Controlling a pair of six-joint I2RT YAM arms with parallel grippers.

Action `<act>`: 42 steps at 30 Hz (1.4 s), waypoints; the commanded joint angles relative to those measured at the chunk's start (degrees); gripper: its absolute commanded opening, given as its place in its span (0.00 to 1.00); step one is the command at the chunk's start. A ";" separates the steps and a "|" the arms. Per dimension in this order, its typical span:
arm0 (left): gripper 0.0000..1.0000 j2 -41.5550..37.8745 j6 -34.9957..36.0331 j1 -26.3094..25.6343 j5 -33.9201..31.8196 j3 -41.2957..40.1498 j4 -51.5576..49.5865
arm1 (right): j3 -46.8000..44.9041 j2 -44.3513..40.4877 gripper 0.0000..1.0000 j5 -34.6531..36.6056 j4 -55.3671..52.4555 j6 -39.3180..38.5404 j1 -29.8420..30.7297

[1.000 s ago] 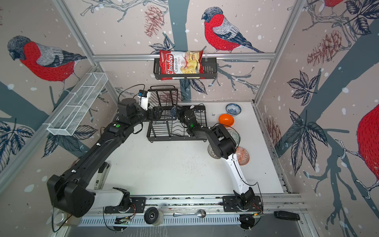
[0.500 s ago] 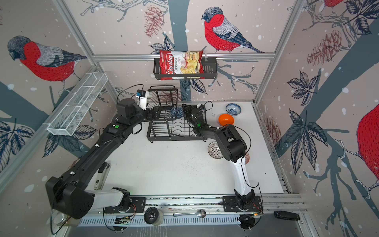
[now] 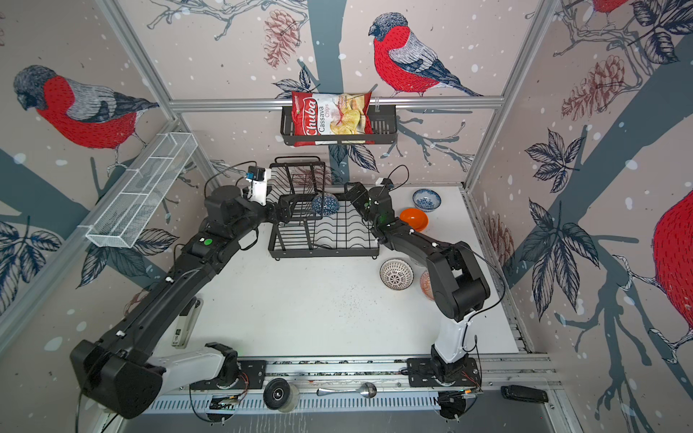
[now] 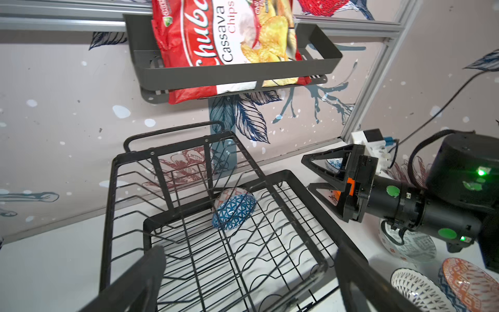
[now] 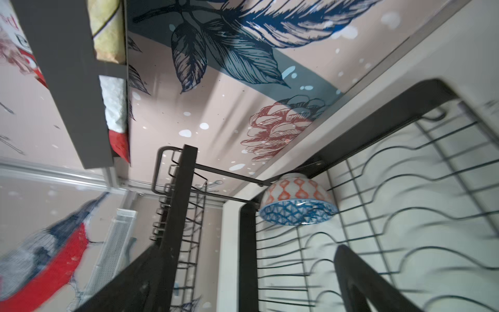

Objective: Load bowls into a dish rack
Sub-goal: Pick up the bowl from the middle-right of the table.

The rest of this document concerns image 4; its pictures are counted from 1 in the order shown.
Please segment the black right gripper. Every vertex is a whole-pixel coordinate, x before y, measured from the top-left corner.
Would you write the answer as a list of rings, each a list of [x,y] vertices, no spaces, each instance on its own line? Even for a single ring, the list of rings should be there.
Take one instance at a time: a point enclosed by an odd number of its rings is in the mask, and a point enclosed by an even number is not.
[[[361,222],[366,213],[378,159],[364,155],[365,147],[349,144],[325,152],[310,153],[301,163],[327,183],[311,183],[308,190],[345,222]],[[346,183],[340,192],[329,183]]]

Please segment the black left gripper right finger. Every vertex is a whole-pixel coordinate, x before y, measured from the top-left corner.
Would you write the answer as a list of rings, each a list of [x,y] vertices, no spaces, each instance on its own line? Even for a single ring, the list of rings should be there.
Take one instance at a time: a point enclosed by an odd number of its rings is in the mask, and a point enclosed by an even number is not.
[[[335,271],[347,311],[419,310],[346,245],[337,251]]]

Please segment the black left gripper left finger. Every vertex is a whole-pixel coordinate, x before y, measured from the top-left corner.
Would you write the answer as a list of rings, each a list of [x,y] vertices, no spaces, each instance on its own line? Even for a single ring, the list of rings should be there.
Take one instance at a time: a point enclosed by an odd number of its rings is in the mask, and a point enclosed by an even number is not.
[[[155,311],[165,268],[163,249],[150,249],[82,311]]]

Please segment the brown white patterned bowl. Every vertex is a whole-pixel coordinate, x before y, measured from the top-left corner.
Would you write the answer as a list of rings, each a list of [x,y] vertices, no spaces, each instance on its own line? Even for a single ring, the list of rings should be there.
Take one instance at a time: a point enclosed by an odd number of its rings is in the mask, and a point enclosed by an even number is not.
[[[395,270],[391,275],[391,285],[421,311],[456,311],[431,279],[413,269]]]

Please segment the black wire dish rack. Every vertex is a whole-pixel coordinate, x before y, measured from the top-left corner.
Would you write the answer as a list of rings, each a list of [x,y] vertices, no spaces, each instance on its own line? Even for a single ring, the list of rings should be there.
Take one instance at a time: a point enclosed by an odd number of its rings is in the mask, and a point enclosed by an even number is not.
[[[339,293],[335,256],[356,245],[290,170],[264,173],[221,122],[133,135],[111,165],[100,290],[150,249],[166,257],[155,311],[319,311]],[[224,189],[257,205],[212,225]]]

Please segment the red orange patterned bowl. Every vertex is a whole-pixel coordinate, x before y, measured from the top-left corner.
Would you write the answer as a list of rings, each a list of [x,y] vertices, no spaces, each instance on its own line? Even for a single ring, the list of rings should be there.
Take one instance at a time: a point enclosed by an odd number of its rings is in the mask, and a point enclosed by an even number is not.
[[[498,282],[476,265],[447,258],[438,274],[439,286],[456,311],[498,312]]]

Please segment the blue triangle patterned bowl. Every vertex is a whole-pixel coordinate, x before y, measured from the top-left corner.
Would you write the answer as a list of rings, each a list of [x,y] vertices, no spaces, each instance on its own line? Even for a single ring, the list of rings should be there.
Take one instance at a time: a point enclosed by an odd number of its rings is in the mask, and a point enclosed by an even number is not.
[[[256,205],[256,198],[247,190],[226,188],[213,203],[212,225],[217,230],[233,230],[251,217]]]

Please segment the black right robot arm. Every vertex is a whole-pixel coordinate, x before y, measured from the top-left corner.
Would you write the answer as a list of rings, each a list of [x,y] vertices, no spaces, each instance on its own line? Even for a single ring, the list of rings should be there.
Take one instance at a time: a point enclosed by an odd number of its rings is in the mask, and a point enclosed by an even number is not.
[[[396,140],[380,130],[358,131],[351,144],[311,153],[301,162],[321,178],[309,190],[341,220],[366,214],[399,231],[443,240],[450,253],[478,243],[487,269],[498,270],[498,139],[475,132],[443,130],[417,146],[441,146],[424,182],[412,165],[405,182],[381,176],[393,164],[387,151]]]

